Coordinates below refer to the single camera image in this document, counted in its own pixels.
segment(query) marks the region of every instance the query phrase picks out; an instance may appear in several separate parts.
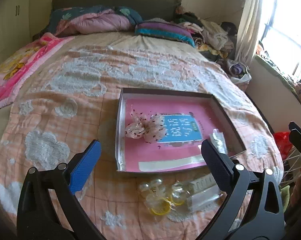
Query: red bag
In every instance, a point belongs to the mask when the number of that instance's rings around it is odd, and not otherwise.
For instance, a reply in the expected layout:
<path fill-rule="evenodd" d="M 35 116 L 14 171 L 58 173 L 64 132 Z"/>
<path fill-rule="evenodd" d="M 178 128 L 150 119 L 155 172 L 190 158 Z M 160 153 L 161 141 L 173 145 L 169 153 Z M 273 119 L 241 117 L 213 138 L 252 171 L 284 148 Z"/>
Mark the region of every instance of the red bag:
<path fill-rule="evenodd" d="M 277 132 L 273 136 L 284 161 L 289 156 L 289 152 L 293 147 L 289 141 L 289 132 Z"/>

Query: beige curtain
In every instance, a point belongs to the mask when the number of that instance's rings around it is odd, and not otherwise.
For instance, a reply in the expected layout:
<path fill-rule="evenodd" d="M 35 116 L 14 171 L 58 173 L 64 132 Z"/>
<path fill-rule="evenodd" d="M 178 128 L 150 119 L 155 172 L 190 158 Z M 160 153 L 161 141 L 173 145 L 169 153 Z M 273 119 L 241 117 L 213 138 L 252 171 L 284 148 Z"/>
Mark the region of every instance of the beige curtain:
<path fill-rule="evenodd" d="M 258 44 L 263 0 L 246 0 L 237 34 L 235 60 L 250 65 Z"/>

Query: mattress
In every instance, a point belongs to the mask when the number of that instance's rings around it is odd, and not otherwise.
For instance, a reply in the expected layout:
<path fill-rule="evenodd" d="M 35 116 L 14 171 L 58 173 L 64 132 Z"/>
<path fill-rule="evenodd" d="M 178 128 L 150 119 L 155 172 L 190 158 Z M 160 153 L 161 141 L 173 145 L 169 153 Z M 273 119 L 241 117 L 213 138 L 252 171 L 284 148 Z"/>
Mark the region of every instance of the mattress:
<path fill-rule="evenodd" d="M 273 136 L 219 65 L 175 41 L 132 33 L 81 35 L 25 81 L 12 106 L 0 109 L 0 207 L 10 221 L 16 224 L 19 194 L 30 167 L 54 168 L 98 139 L 102 155 L 76 197 L 106 238 L 195 239 L 207 226 L 218 204 L 189 216 L 171 214 L 155 220 L 137 193 L 138 185 L 150 177 L 116 171 L 114 142 L 122 87 L 212 93 L 246 146 L 237 158 L 240 163 L 253 171 L 271 168 L 281 181 L 283 165 Z M 160 176 L 172 184 L 208 173 L 203 167 Z M 54 192 L 51 197 L 62 225 L 70 228 Z M 248 193 L 233 227 L 243 218 L 249 197 Z"/>

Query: box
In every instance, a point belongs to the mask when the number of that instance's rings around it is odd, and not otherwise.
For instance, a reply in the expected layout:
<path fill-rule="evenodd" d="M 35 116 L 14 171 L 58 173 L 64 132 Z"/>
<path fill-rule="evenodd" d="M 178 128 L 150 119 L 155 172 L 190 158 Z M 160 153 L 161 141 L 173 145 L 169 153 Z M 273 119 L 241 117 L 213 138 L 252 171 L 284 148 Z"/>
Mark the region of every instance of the box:
<path fill-rule="evenodd" d="M 166 115 L 168 135 L 179 127 L 180 141 L 172 142 L 173 137 L 163 142 L 147 143 L 144 138 L 132 139 L 125 136 L 125 128 L 132 123 L 131 111 L 144 113 L 149 118 L 156 113 Z M 193 132 L 192 140 L 187 141 L 186 127 L 197 129 L 201 137 Z M 233 123 L 211 94 L 173 90 L 122 88 L 116 125 L 115 157 L 117 170 L 137 173 L 169 172 L 192 169 L 206 165 L 201 155 L 201 143 L 209 139 L 214 128 L 224 133 L 229 156 L 246 150 Z"/>

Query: dark headboard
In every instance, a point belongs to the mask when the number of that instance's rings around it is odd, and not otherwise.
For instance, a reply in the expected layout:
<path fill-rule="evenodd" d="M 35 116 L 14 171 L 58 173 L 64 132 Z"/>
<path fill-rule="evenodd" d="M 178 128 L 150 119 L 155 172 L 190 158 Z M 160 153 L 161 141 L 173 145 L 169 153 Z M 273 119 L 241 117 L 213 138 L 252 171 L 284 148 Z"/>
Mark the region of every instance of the dark headboard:
<path fill-rule="evenodd" d="M 67 7 L 90 7 L 102 4 L 105 6 L 126 6 L 137 11 L 143 20 L 163 18 L 171 21 L 175 8 L 181 5 L 181 0 L 52 0 L 52 10 Z"/>

